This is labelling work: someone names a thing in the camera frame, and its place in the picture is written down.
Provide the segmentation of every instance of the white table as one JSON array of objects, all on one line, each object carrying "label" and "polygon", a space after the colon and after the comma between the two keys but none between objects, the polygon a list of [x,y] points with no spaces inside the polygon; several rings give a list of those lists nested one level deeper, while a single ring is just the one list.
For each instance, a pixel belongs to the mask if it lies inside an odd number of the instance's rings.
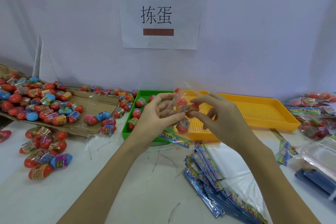
[{"label": "white table", "polygon": [[[73,155],[72,163],[40,181],[27,178],[29,169],[23,166],[26,155],[18,153],[27,141],[25,132],[33,126],[10,124],[7,129],[13,134],[0,144],[0,223],[56,223],[121,145],[125,120],[117,120],[117,131],[111,137],[71,137],[65,152]],[[279,141],[268,129],[254,132],[274,153],[278,152]],[[306,140],[299,132],[281,133],[293,145]],[[229,216],[215,219],[181,175],[183,160],[192,152],[193,147],[170,145],[151,147],[142,154],[129,171],[106,223],[168,223],[169,218],[170,224],[240,223]],[[281,169],[317,218],[322,223],[334,223],[336,205],[296,179],[289,167]]]}]

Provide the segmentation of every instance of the yellow tray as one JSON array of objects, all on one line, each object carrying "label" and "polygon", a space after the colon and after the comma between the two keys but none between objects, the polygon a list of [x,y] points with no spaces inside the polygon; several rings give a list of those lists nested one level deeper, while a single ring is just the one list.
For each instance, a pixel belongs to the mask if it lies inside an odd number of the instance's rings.
[{"label": "yellow tray", "polygon": [[294,131],[300,125],[277,99],[219,95],[235,103],[250,126]]},{"label": "yellow tray", "polygon": [[[191,90],[183,90],[184,98],[190,104],[190,100],[197,97]],[[208,94],[208,91],[201,90],[200,95]],[[239,95],[219,94],[227,100],[235,103],[240,110],[242,116],[249,126],[262,128],[275,128],[279,130],[296,130],[300,123],[294,116],[280,103],[277,99],[257,98]],[[207,114],[211,106],[203,103],[199,106],[199,111]],[[186,134],[178,133],[176,127],[174,131],[191,141],[218,141],[210,130],[203,130],[203,123],[194,118],[189,119],[190,129]]]}]

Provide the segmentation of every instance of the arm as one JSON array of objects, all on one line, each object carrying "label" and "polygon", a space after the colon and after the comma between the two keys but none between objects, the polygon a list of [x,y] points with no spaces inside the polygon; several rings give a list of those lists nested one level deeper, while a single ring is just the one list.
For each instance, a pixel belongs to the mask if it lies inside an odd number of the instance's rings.
[{"label": "arm", "polygon": [[274,224],[320,223],[282,173],[271,149],[254,135],[234,103],[215,93],[191,102],[213,106],[207,115],[200,112],[191,112],[191,115],[204,123],[203,129],[209,128],[241,155],[258,184]]},{"label": "arm", "polygon": [[105,222],[114,199],[135,160],[149,148],[151,141],[166,127],[185,116],[185,113],[170,115],[172,111],[168,105],[171,101],[161,102],[162,99],[173,97],[176,95],[158,94],[146,106],[131,135],[57,224],[103,224]]}]

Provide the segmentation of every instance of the person's left hand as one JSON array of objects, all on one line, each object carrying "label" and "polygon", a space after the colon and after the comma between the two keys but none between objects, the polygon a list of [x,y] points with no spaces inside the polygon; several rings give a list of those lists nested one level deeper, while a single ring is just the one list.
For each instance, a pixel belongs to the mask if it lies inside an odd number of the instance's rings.
[{"label": "person's left hand", "polygon": [[185,112],[176,113],[171,100],[162,101],[177,97],[178,95],[174,93],[157,94],[146,105],[138,123],[126,141],[132,143],[132,146],[135,146],[142,153],[149,148],[150,143],[157,136],[162,134],[165,128],[182,120]]}]

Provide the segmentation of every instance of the hand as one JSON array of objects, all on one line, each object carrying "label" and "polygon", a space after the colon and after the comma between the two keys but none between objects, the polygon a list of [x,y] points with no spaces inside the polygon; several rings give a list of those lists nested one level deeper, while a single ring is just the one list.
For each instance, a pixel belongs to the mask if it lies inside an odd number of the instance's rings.
[{"label": "hand", "polygon": [[177,123],[185,116],[185,112],[176,113],[173,110],[173,103],[167,98],[177,98],[174,93],[160,93],[146,105],[141,117],[133,129],[131,135],[126,139],[133,146],[142,152],[149,148],[150,143],[158,137],[165,128]]},{"label": "hand", "polygon": [[204,123],[207,128],[223,143],[238,153],[251,143],[258,140],[248,126],[235,103],[228,101],[221,95],[209,93],[190,101],[191,103],[207,103],[213,106],[207,115],[201,112],[191,112],[191,115]]}]

